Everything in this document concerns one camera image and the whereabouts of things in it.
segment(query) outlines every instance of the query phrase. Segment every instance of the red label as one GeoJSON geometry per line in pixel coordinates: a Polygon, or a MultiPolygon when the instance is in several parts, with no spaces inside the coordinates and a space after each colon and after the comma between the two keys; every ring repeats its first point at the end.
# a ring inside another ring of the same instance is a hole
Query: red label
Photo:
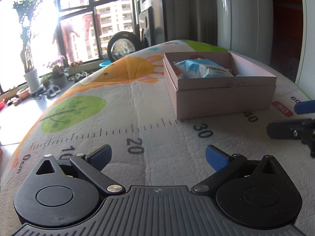
{"type": "Polygon", "coordinates": [[[280,103],[279,101],[274,101],[271,103],[275,108],[277,108],[280,112],[282,112],[286,117],[293,116],[293,112],[291,112],[285,105],[280,103]]]}

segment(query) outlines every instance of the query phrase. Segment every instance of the white flower pot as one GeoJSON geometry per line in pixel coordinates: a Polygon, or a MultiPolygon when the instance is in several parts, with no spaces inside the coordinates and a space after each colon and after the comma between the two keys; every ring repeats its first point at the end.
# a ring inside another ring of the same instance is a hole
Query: white flower pot
{"type": "Polygon", "coordinates": [[[30,88],[30,94],[34,94],[43,88],[39,81],[37,69],[31,70],[24,75],[27,85],[30,88]]]}
{"type": "Polygon", "coordinates": [[[65,75],[57,78],[57,79],[53,79],[53,84],[59,86],[60,88],[62,88],[64,85],[66,85],[68,82],[67,77],[65,75]]]}

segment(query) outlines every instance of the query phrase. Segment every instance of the ribbed gray plate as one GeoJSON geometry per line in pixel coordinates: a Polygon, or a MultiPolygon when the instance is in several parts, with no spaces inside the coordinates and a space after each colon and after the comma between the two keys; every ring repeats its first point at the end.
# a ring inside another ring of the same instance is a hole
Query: ribbed gray plate
{"type": "Polygon", "coordinates": [[[302,236],[294,226],[255,230],[221,215],[208,197],[186,186],[132,186],[121,196],[108,197],[87,221],[64,229],[24,225],[15,236],[302,236]]]}

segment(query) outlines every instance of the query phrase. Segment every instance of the number 20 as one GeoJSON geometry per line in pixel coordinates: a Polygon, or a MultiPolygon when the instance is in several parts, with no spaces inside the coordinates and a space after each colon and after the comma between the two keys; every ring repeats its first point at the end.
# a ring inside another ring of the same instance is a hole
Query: number 20
{"type": "MultiPolygon", "coordinates": [[[[142,139],[138,138],[138,141],[139,142],[136,142],[135,140],[127,138],[127,145],[131,145],[130,143],[133,143],[136,145],[142,145],[142,139]]],[[[130,146],[128,148],[128,153],[130,153],[130,154],[143,154],[144,148],[142,146],[130,146]]]]}

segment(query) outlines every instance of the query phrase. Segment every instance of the metal screw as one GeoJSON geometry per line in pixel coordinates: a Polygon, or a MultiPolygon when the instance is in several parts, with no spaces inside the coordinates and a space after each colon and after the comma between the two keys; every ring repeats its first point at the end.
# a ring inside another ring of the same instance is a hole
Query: metal screw
{"type": "Polygon", "coordinates": [[[117,193],[117,192],[120,192],[122,190],[122,187],[120,185],[113,184],[113,185],[110,185],[109,187],[107,187],[107,190],[111,193],[117,193]]]}
{"type": "Polygon", "coordinates": [[[209,187],[204,184],[197,184],[194,186],[196,192],[204,193],[209,190],[209,187]]]}

